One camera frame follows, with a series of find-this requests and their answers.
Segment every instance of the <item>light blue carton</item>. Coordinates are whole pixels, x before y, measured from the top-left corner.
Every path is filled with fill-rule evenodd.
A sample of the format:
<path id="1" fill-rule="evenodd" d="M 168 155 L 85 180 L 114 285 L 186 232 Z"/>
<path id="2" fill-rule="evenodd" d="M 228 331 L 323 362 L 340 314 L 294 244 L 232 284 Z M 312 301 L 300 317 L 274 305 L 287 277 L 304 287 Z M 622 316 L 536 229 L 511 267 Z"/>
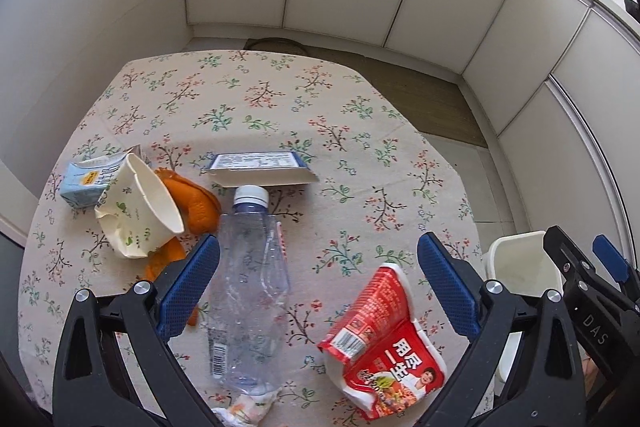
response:
<path id="1" fill-rule="evenodd" d="M 60 196 L 72 208 L 95 206 L 129 153 L 140 157 L 140 146 L 108 156 L 69 163 L 60 185 Z"/>

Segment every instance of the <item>instant noodle packaging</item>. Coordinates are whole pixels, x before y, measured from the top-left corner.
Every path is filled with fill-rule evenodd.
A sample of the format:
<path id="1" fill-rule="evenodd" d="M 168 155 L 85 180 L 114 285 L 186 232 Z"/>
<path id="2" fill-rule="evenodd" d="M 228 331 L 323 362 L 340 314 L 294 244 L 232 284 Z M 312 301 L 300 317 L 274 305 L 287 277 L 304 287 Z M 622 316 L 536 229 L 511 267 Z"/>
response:
<path id="1" fill-rule="evenodd" d="M 444 360 L 414 317 L 409 281 L 397 264 L 378 268 L 318 347 L 327 375 L 370 420 L 402 412 L 447 378 Z"/>

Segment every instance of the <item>cardboard box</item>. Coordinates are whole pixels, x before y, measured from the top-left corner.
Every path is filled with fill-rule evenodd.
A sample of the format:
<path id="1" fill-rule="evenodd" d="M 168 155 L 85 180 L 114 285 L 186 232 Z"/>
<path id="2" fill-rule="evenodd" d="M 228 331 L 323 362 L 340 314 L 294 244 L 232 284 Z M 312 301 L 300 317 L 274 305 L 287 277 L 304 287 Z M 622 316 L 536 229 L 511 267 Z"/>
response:
<path id="1" fill-rule="evenodd" d="M 209 173 L 222 187 L 272 187 L 318 181 L 318 176 L 291 151 L 218 154 L 211 161 Z"/>
<path id="2" fill-rule="evenodd" d="M 140 150 L 140 145 L 112 155 L 69 163 L 60 185 L 60 196 L 72 208 L 94 206 L 129 153 L 135 154 L 148 163 Z"/>

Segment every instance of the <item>white bottle cap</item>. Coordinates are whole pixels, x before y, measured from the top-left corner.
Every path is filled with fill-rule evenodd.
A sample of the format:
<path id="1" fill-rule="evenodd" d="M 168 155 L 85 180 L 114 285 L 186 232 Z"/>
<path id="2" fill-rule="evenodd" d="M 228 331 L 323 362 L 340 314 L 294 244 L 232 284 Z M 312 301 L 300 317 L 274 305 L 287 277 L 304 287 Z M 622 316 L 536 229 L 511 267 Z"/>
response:
<path id="1" fill-rule="evenodd" d="M 236 188 L 234 204 L 253 203 L 269 208 L 269 193 L 258 185 L 241 185 Z"/>

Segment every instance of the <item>plastic water bottle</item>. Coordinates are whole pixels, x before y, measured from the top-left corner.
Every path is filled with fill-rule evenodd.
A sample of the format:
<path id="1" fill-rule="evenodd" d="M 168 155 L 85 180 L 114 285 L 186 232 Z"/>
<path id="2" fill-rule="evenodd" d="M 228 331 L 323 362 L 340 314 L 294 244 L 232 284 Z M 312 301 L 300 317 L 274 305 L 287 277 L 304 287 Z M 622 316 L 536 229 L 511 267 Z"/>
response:
<path id="1" fill-rule="evenodd" d="M 280 229 L 268 214 L 269 193 L 236 189 L 233 214 L 220 219 L 221 262 L 211 287 L 211 373 L 249 395 L 282 384 L 276 354 L 284 343 L 289 274 Z"/>

